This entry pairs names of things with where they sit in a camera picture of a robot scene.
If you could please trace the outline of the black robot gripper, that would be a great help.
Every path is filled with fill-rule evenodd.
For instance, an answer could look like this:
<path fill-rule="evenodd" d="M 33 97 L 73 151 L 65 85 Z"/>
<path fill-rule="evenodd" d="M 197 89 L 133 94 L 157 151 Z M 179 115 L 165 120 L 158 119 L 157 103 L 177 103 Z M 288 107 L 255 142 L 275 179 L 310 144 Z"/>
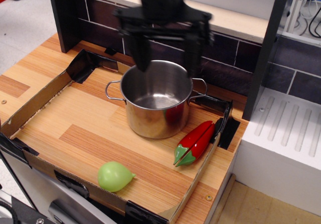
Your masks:
<path fill-rule="evenodd" d="M 194 9 L 184 0 L 141 0 L 141 6 L 118 9 L 114 15 L 140 71 L 146 71 L 151 62 L 149 39 L 184 41 L 183 67 L 188 77 L 195 75 L 204 45 L 213 41 L 212 14 Z"/>

